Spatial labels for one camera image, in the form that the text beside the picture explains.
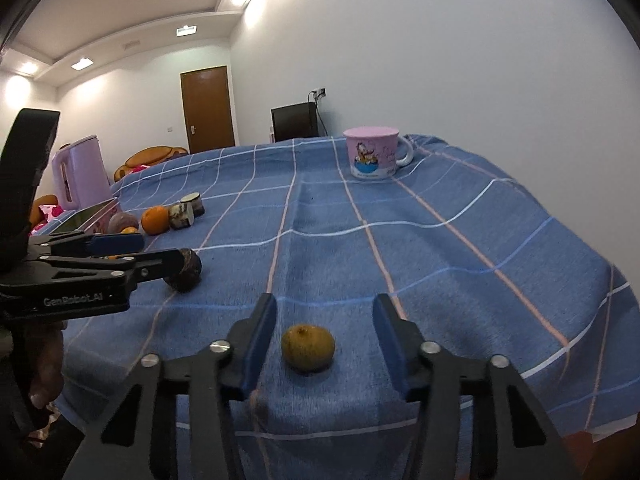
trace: television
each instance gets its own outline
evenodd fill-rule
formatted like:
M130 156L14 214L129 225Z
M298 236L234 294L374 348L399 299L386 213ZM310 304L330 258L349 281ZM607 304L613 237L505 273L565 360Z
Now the television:
M273 138L280 140L318 136L318 114L315 103L300 103L271 110Z

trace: plastic pitcher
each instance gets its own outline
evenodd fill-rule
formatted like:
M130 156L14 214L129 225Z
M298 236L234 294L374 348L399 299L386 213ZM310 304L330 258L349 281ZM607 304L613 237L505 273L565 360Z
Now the plastic pitcher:
M58 202L81 210L113 198L95 135L59 150L51 161Z

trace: brown door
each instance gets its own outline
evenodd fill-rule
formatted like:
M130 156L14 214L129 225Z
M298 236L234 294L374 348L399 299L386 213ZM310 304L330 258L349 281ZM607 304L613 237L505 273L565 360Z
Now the brown door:
M191 153L235 146L226 66L180 74Z

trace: orange fruit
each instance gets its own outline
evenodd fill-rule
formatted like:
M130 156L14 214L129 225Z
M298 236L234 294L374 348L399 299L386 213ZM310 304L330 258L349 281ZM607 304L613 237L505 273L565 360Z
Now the orange fruit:
M161 205L150 207L142 213L140 223L148 235L155 236L167 232L169 230L169 211Z

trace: plaid tablecloth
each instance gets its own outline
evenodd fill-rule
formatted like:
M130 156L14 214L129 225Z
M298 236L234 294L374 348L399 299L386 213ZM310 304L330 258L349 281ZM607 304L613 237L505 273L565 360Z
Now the plaid tablecloth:
M417 407L382 360L379 292L458 355L509 356L562 434L640 411L640 312L625 278L484 158L412 140L414 162L383 181L355 180L344 139L323 138L199 153L117 183L136 214L202 194L191 228L148 242L196 249L202 283L188 294L144 283L128 312L72 322L62 412L84 426L142 355L194 353L264 291L278 300L273 341L251 401L232 403L249 479L400 478ZM329 370L283 364L280 337L298 322L334 334ZM461 469L470 412L463 404ZM179 431L182 478L187 441Z

